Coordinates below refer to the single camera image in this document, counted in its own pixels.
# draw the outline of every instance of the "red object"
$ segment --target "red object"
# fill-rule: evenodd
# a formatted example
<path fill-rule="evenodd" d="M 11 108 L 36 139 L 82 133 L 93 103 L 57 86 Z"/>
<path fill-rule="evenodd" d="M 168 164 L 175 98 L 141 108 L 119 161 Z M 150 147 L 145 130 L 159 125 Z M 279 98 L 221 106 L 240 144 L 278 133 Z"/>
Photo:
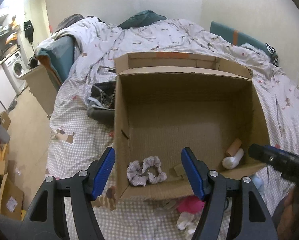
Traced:
<path fill-rule="evenodd" d="M 188 196 L 178 205 L 177 210 L 179 213 L 188 212 L 196 214 L 200 212 L 205 206 L 205 202 L 201 201 L 196 196 Z"/>

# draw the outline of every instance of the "label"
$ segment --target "label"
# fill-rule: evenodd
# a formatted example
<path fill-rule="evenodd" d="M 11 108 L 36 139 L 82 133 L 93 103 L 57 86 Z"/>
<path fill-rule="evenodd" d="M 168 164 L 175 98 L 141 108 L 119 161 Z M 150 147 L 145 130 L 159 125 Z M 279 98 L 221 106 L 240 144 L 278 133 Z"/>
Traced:
<path fill-rule="evenodd" d="M 16 206 L 17 206 L 17 201 L 13 197 L 10 197 L 9 201 L 6 203 L 7 209 L 10 212 L 14 212 Z"/>

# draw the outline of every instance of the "silver bolt head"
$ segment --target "silver bolt head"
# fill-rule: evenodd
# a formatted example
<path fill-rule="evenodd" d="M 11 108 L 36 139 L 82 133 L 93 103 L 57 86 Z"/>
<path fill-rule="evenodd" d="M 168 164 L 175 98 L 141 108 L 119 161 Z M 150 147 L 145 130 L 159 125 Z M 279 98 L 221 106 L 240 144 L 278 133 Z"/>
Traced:
<path fill-rule="evenodd" d="M 45 179 L 45 181 L 46 182 L 52 182 L 53 181 L 53 176 L 48 176 L 46 179 Z"/>
<path fill-rule="evenodd" d="M 212 177 L 217 177 L 218 176 L 218 172 L 217 171 L 210 171 L 209 174 Z"/>
<path fill-rule="evenodd" d="M 243 177 L 243 181 L 246 183 L 250 183 L 251 179 L 249 177 Z"/>
<path fill-rule="evenodd" d="M 87 175 L 87 171 L 86 170 L 82 170 L 78 173 L 79 176 L 84 177 Z"/>

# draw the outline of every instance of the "teal cushion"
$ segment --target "teal cushion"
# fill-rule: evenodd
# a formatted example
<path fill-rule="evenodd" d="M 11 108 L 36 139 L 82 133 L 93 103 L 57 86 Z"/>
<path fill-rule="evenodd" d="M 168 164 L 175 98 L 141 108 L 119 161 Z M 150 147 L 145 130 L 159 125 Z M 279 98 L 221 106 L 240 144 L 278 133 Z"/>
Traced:
<path fill-rule="evenodd" d="M 40 55 L 49 57 L 51 68 L 63 83 L 74 63 L 74 39 L 70 36 L 61 37 L 46 48 L 40 49 L 37 56 Z"/>

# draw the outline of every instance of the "kitchen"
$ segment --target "kitchen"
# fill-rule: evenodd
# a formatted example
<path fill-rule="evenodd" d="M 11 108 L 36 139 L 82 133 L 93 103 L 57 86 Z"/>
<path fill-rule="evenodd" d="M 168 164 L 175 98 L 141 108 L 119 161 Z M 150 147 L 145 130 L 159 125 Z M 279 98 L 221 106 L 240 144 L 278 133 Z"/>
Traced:
<path fill-rule="evenodd" d="M 50 36 L 45 0 L 4 0 L 0 5 L 0 113 L 12 110 L 25 89 L 19 79 L 29 59 Z"/>

